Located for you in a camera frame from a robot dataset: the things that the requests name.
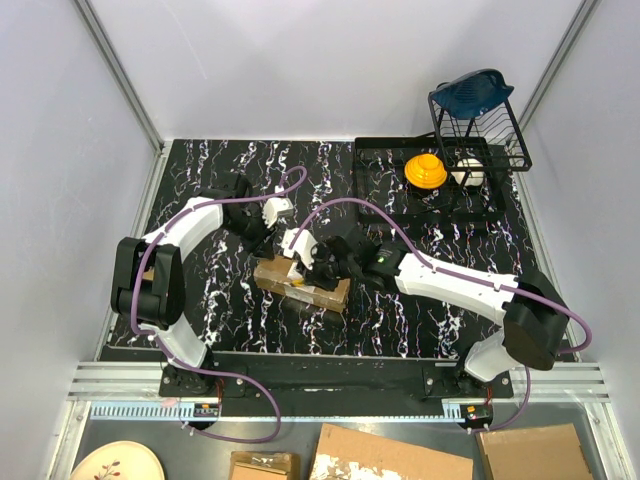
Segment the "brown cardboard express box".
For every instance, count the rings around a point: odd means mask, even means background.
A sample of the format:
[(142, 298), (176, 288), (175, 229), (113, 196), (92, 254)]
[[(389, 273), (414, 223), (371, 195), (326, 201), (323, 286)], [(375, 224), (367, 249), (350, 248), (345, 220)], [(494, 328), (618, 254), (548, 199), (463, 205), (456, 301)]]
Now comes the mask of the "brown cardboard express box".
[(266, 291), (315, 307), (342, 313), (347, 305), (350, 281), (340, 280), (335, 290), (307, 285), (295, 269), (297, 262), (282, 256), (261, 259), (253, 272), (256, 285)]

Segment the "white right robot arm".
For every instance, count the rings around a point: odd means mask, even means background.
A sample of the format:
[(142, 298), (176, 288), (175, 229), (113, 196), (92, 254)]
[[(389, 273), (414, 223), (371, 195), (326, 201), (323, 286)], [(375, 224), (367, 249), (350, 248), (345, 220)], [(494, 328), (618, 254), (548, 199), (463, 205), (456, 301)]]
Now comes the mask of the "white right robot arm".
[(398, 242), (334, 236), (312, 247), (305, 282), (331, 291), (357, 279), (378, 291), (445, 302), (498, 326), (475, 342), (454, 371), (454, 384), (476, 396), (498, 375), (517, 366), (553, 368), (568, 323), (566, 305), (548, 278), (492, 274), (433, 259)]

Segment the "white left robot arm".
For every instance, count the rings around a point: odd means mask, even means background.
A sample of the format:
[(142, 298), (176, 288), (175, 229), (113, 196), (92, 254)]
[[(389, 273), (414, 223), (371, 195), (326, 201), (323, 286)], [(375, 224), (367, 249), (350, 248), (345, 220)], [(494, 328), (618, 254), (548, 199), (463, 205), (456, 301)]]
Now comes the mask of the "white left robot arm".
[(133, 321), (134, 331), (160, 341), (171, 364), (187, 365), (180, 381), (196, 396), (214, 388), (216, 372), (204, 364), (207, 348), (184, 314), (183, 262), (218, 230), (235, 235), (247, 253), (272, 259), (275, 229), (265, 224), (252, 193), (246, 177), (225, 174), (213, 189), (197, 191), (164, 225), (142, 238), (126, 237), (116, 249), (112, 310)]

